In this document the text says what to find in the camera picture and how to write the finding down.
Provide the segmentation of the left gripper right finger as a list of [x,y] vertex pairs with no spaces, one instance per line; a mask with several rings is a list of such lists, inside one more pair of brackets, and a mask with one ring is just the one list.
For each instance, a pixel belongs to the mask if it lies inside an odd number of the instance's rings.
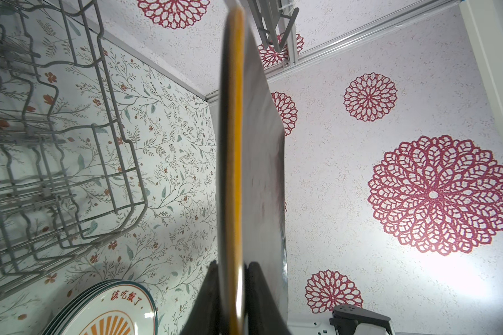
[[245,295],[248,334],[291,334],[275,304],[258,262],[251,262],[245,270]]

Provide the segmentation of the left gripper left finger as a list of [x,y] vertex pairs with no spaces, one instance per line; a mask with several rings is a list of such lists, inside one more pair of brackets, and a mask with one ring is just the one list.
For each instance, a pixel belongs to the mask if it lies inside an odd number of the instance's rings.
[[219,334],[220,293],[218,264],[212,261],[180,335]]

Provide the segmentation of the round plate orange pattern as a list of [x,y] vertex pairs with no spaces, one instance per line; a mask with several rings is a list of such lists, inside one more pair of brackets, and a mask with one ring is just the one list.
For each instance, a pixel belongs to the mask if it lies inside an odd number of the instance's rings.
[[100,282],[70,301],[44,334],[157,334],[155,300],[139,283]]

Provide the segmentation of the black square plate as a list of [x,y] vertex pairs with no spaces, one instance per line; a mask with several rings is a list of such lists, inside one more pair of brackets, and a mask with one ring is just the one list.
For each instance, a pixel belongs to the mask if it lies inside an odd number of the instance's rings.
[[283,321],[287,314],[284,127],[247,15],[229,4],[217,139],[218,273],[222,334],[248,334],[245,270],[258,262]]

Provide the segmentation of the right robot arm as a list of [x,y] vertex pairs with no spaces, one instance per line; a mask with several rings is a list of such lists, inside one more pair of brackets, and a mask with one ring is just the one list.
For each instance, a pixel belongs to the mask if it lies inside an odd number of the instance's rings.
[[391,319],[361,307],[342,304],[332,311],[307,317],[289,318],[292,334],[382,334],[395,335]]

